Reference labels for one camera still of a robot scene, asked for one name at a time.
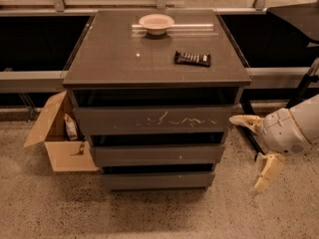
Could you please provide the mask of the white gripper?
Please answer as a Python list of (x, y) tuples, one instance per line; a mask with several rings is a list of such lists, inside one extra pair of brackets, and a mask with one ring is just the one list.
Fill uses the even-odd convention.
[(283, 170), (286, 157), (281, 153), (296, 154), (311, 148), (313, 114), (305, 109), (280, 109), (264, 120), (259, 116), (237, 115), (230, 117), (229, 121), (260, 133), (267, 146), (274, 150), (257, 154), (256, 175), (251, 188), (253, 194), (264, 192)]

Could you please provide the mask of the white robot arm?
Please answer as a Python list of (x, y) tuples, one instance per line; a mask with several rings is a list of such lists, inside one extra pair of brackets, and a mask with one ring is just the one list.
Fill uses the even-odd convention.
[(238, 115), (229, 118), (262, 137), (269, 151), (257, 154), (257, 175), (253, 190), (261, 193), (284, 167), (285, 154), (298, 154), (319, 142), (319, 95), (292, 108), (277, 110), (265, 118)]

